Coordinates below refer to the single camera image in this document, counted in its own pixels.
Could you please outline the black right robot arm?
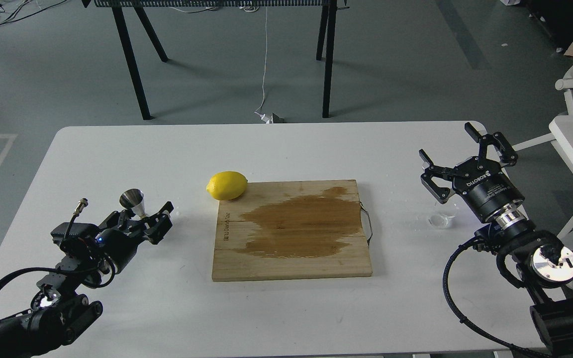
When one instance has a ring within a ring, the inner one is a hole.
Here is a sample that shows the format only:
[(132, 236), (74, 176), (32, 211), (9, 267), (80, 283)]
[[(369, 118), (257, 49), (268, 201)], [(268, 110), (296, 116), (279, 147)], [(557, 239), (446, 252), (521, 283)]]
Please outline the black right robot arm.
[(449, 274), (459, 254), (469, 248), (493, 254), (498, 272), (516, 288), (525, 288), (533, 301), (530, 315), (551, 358), (573, 355), (573, 250), (546, 230), (536, 230), (519, 207), (524, 196), (503, 172), (518, 154), (501, 132), (480, 134), (471, 123), (465, 130), (479, 145), (479, 154), (452, 168), (435, 165), (424, 150), (421, 183), (439, 204), (459, 195), (483, 227), (450, 256), (443, 272), (443, 293), (461, 324), (480, 336), (532, 358), (533, 351), (498, 339), (474, 324), (455, 304)]

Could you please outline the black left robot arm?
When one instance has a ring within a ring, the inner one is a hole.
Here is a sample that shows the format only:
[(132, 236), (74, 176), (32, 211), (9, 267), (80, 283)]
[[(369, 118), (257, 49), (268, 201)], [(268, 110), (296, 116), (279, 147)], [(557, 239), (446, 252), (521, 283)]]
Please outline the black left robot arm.
[(23, 268), (0, 279), (1, 291), (22, 274), (46, 273), (28, 309), (0, 319), (0, 358), (31, 358), (70, 345), (102, 315), (102, 303), (78, 294), (77, 288), (106, 287), (104, 275), (113, 280), (141, 243), (156, 245), (173, 225), (172, 202), (155, 214), (135, 219), (139, 208), (126, 205), (98, 225), (71, 218), (51, 232), (65, 254), (55, 268)]

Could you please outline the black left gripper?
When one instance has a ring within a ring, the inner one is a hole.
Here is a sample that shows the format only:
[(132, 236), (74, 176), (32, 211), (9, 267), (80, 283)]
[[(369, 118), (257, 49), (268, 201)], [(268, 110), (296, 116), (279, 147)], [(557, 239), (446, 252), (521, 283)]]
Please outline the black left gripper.
[(132, 209), (114, 211), (98, 226), (64, 222), (50, 233), (52, 240), (67, 256), (87, 265), (107, 260), (120, 273), (134, 258), (137, 247), (148, 241), (160, 243), (173, 226), (170, 214), (174, 206), (166, 202), (155, 214), (132, 220)]

